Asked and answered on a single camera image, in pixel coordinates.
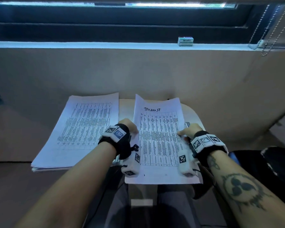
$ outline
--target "window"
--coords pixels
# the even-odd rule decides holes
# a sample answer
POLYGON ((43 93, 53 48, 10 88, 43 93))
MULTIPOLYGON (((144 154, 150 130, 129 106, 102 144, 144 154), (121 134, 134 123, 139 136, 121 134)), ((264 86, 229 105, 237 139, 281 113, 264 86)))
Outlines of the window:
MULTIPOLYGON (((0 41, 248 43, 266 5, 0 2, 0 41)), ((256 32, 257 43, 274 11, 256 32)))

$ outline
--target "sheet of paper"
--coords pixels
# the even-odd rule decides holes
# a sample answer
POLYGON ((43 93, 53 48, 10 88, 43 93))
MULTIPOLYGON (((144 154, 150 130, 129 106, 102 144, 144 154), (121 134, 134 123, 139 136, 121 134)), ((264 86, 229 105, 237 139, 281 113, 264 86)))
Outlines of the sheet of paper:
POLYGON ((131 139, 131 145, 139 145, 140 171, 137 177, 126 176, 125 183, 200 183, 198 176, 186 177, 178 170, 178 151, 189 150, 186 142, 176 134, 185 123, 179 98, 147 103, 136 95, 133 122, 139 134, 131 139))
POLYGON ((118 123, 118 93, 70 96, 45 146, 32 167, 71 167, 98 144, 104 130, 118 123))

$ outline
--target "tattoo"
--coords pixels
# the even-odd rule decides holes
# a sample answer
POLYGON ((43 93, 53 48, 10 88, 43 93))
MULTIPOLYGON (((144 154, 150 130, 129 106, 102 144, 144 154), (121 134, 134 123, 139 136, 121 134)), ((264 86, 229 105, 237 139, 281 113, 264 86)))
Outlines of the tattoo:
POLYGON ((207 160, 208 160, 208 162, 209 162, 208 165, 209 165, 210 168, 211 168, 211 167, 214 167, 214 168, 216 168, 217 170, 220 170, 220 167, 217 165, 216 160, 215 160, 214 157, 212 157, 211 155, 209 155, 208 158, 207 158, 207 160))
POLYGON ((260 202, 264 196, 272 196, 264 193, 264 189, 255 178, 244 174, 228 174, 222 178, 224 191, 229 199, 237 204, 240 212, 242 205, 251 205, 266 211, 260 202))

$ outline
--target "circular tattoo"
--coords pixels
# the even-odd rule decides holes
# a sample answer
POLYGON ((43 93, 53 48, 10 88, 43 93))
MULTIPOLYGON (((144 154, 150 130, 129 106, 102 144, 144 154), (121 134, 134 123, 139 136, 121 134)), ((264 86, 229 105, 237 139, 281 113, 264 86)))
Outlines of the circular tattoo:
POLYGON ((270 195, 264 193, 256 179, 244 174, 229 174, 222 178, 225 192, 238 205, 240 211, 241 205, 251 205, 265 210, 260 201, 264 196, 270 195))

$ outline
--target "paper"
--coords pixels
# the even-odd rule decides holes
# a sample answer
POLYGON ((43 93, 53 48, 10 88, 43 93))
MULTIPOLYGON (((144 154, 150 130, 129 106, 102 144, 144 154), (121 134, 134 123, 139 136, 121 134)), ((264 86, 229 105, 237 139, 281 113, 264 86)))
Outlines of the paper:
POLYGON ((185 123, 179 98, 147 103, 136 95, 133 122, 139 134, 131 139, 131 145, 139 146, 140 172, 137 177, 126 176, 125 183, 200 183, 198 176, 186 177, 178 170, 178 151, 189 150, 186 142, 176 134, 185 123))
POLYGON ((70 96, 45 146, 32 162, 39 168, 72 167, 98 144, 99 136, 118 123, 118 93, 70 96))

